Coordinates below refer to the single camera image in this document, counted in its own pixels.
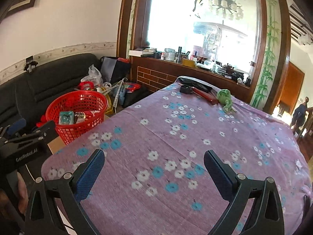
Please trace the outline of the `person's left hand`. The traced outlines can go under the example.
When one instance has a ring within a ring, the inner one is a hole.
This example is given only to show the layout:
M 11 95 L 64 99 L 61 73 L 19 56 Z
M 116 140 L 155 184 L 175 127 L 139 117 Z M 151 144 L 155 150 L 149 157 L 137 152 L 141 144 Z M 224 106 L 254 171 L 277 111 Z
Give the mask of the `person's left hand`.
M 18 189 L 18 208 L 21 214 L 25 214 L 28 206 L 28 191 L 23 177 L 17 172 L 17 189 Z M 9 199 L 5 192 L 1 189 L 1 210 L 8 205 Z

